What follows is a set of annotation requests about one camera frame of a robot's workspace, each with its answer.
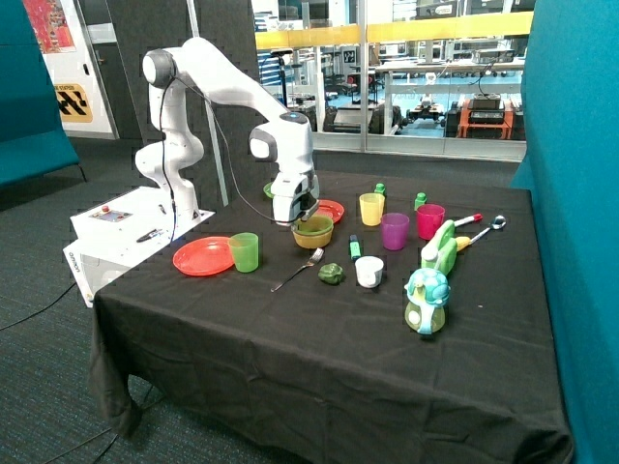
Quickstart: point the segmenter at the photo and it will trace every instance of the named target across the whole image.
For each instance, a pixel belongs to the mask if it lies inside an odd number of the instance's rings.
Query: green pepper toy
[[[318,278],[329,285],[338,285],[344,279],[344,269],[336,263],[325,264],[318,271]]]

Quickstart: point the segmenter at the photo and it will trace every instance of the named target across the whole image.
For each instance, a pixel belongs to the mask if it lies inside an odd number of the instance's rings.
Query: magenta cup
[[[420,239],[431,240],[443,224],[445,208],[440,205],[426,204],[417,209],[417,232]]]
[[[380,219],[380,235],[386,249],[403,249],[408,237],[410,219],[401,213],[387,213]]]

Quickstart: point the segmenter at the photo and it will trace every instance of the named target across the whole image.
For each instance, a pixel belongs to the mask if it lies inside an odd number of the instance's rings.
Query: glass wall
[[[253,0],[261,82],[318,149],[521,160],[534,0]]]

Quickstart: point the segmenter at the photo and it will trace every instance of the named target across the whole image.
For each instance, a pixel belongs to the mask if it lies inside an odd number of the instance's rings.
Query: white door
[[[118,138],[99,68],[74,0],[23,0],[56,89],[67,135]]]

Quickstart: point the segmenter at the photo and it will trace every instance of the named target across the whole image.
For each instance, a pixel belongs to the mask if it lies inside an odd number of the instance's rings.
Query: red plate
[[[234,265],[228,246],[229,237],[194,240],[174,253],[172,262],[187,276],[212,276]]]
[[[344,216],[344,207],[340,203],[332,200],[318,200],[318,215],[328,216],[333,220],[333,224],[337,224],[342,216]]]

